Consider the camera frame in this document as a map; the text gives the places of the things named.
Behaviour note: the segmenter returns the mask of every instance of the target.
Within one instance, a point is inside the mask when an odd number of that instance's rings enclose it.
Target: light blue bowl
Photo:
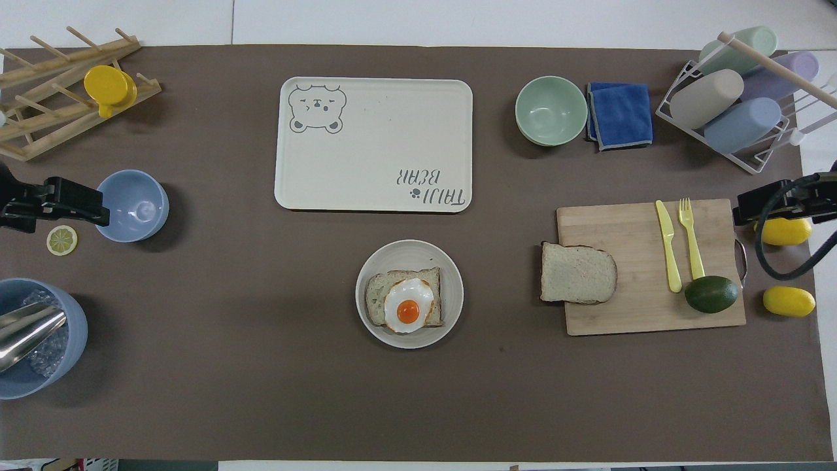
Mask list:
[[[168,217],[166,190],[148,173],[120,170],[99,185],[110,224],[96,229],[114,242],[136,242],[157,233]]]
[[[587,123],[587,100],[571,81],[538,77],[517,95],[515,119],[526,139],[541,146],[572,141]]]
[[[58,378],[75,365],[75,362],[81,356],[81,352],[85,350],[87,344],[85,312],[81,310],[81,306],[67,292],[52,285],[28,278],[0,280],[0,314],[10,313],[20,308],[23,300],[39,289],[50,292],[55,296],[64,313],[67,314],[66,326],[69,330],[69,337],[64,358],[59,363],[58,369],[49,378],[35,373],[29,361],[23,358],[8,370],[0,373],[0,399],[17,399],[28,396],[55,383]]]

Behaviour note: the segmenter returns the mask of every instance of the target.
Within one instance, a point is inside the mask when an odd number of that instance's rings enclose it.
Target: yellow fork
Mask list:
[[[677,211],[677,219],[686,228],[686,235],[689,237],[689,265],[691,266],[691,279],[696,280],[704,277],[703,261],[701,251],[697,249],[695,238],[695,216],[691,212],[691,201],[688,198],[680,200],[680,208]]]

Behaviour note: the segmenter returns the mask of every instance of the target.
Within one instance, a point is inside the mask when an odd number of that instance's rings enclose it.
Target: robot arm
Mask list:
[[[779,273],[764,256],[764,223],[772,218],[797,219],[811,217],[815,224],[837,219],[837,162],[830,172],[814,173],[796,180],[779,180],[738,195],[733,211],[736,225],[757,221],[756,257],[764,271],[777,280],[792,280],[814,267],[837,245],[837,232],[797,269]]]
[[[49,177],[43,185],[19,182],[0,162],[0,227],[35,232],[38,219],[86,220],[110,223],[110,211],[102,206],[102,193],[61,177]]]

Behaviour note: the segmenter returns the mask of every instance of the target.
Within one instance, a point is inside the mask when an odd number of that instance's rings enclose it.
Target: bear illustration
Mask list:
[[[338,86],[330,90],[325,85],[297,86],[289,95],[290,130],[303,132],[309,127],[322,127],[331,134],[343,128],[340,115],[346,105],[346,94]]]

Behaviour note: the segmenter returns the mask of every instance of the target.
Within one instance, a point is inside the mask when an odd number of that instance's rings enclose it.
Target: egg white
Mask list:
[[[412,299],[418,304],[418,318],[412,323],[403,323],[398,318],[398,305]],[[421,329],[427,322],[430,309],[433,308],[433,290],[427,282],[418,278],[409,278],[397,282],[383,299],[384,323],[396,334],[410,334]]]

